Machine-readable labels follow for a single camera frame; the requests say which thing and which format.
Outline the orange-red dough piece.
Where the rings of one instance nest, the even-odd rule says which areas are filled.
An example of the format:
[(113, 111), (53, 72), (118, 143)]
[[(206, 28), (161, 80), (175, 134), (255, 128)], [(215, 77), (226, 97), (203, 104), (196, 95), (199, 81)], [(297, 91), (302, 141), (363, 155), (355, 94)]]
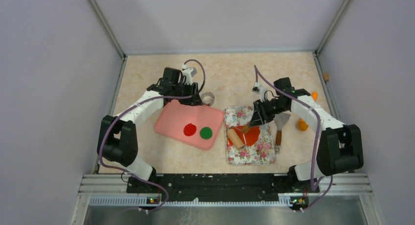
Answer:
[(259, 135), (260, 135), (260, 129), (258, 127), (251, 127), (249, 132), (246, 134), (249, 146), (252, 146), (258, 141)]

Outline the pink plastic tray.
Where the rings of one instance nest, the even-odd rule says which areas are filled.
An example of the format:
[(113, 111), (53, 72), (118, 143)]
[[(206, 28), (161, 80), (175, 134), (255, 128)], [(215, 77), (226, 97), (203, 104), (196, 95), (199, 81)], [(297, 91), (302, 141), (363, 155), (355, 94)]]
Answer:
[(223, 124), (223, 111), (208, 106), (187, 106), (177, 100), (168, 103), (154, 125), (154, 131), (197, 149), (208, 151)]

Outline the wooden rolling pin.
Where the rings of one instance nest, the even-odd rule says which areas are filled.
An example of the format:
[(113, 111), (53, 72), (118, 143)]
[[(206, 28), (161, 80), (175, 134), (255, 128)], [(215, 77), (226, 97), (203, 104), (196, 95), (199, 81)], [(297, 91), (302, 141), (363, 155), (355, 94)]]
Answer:
[(231, 145), (240, 150), (249, 146), (246, 134), (251, 129), (250, 124), (244, 126), (231, 126), (227, 130), (227, 138)]

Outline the floral patterned tray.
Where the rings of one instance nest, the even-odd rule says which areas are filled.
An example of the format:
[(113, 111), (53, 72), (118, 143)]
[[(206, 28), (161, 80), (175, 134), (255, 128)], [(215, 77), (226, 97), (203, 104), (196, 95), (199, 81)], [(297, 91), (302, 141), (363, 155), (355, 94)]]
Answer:
[(253, 107), (234, 106), (224, 109), (225, 130), (235, 129), (236, 134), (244, 143), (237, 148), (229, 137), (226, 137), (225, 155), (229, 165), (269, 165), (276, 160), (274, 139), (269, 124), (251, 128), (242, 134), (242, 127), (251, 120)]

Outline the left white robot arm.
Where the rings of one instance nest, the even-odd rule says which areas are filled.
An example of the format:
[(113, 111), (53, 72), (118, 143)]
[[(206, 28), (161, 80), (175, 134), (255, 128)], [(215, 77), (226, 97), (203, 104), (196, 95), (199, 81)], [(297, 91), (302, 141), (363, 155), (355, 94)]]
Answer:
[(129, 108), (101, 121), (98, 156), (116, 163), (117, 169), (136, 175), (144, 192), (154, 191), (157, 179), (152, 176), (154, 168), (138, 155), (137, 126), (172, 100), (187, 106), (202, 105), (198, 83), (193, 81), (196, 73), (196, 68), (185, 65), (182, 69), (166, 67), (162, 77)]

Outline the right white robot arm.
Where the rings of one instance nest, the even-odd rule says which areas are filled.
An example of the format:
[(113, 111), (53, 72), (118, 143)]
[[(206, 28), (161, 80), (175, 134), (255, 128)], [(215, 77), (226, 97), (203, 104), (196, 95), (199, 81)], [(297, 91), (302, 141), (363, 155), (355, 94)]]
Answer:
[(326, 112), (305, 89), (295, 89), (288, 77), (274, 81), (277, 96), (267, 99), (265, 90), (253, 102), (250, 127), (262, 126), (279, 114), (292, 112), (311, 128), (317, 139), (308, 162), (291, 166), (287, 186), (301, 191), (307, 181), (338, 173), (354, 171), (364, 165), (361, 130), (355, 124), (347, 125)]

